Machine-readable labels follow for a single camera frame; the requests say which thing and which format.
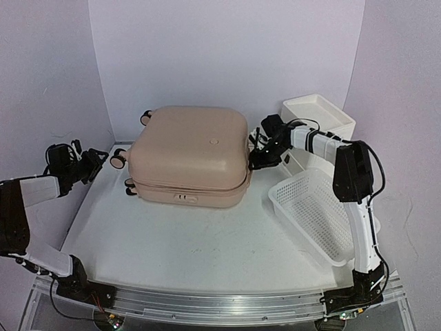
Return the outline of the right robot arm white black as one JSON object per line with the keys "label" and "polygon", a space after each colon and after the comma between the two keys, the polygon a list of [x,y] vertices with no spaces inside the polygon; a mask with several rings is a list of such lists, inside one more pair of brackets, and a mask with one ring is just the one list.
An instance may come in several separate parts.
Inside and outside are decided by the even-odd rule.
{"label": "right robot arm white black", "polygon": [[376,157],[364,141],[348,141],[332,132],[304,124],[282,123],[267,134],[255,129],[249,134],[253,148],[249,169],[272,168],[288,149],[301,149],[334,166],[332,189],[349,219],[355,253],[353,285],[324,292],[322,302],[328,313],[357,310],[382,301],[390,269],[379,252],[373,220],[371,160]]}

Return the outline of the pink hard-shell suitcase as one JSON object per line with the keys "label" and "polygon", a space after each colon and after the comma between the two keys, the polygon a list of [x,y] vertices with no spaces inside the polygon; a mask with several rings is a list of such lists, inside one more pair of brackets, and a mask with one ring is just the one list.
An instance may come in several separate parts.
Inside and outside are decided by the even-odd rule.
{"label": "pink hard-shell suitcase", "polygon": [[146,201],[230,208],[245,195],[249,170],[246,118],[230,108],[165,106],[147,110],[144,129],[110,158],[128,168],[128,195]]}

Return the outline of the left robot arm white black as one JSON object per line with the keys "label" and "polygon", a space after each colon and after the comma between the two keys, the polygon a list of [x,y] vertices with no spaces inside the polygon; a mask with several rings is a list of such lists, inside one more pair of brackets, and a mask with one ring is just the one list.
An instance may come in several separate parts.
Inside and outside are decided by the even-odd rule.
{"label": "left robot arm white black", "polygon": [[45,151],[42,174],[1,182],[1,256],[14,259],[33,274],[51,277],[58,296],[101,309],[114,305],[116,288],[89,280],[80,258],[33,235],[26,210],[66,196],[75,183],[93,182],[107,158],[104,151],[82,150],[78,140],[54,144]]}

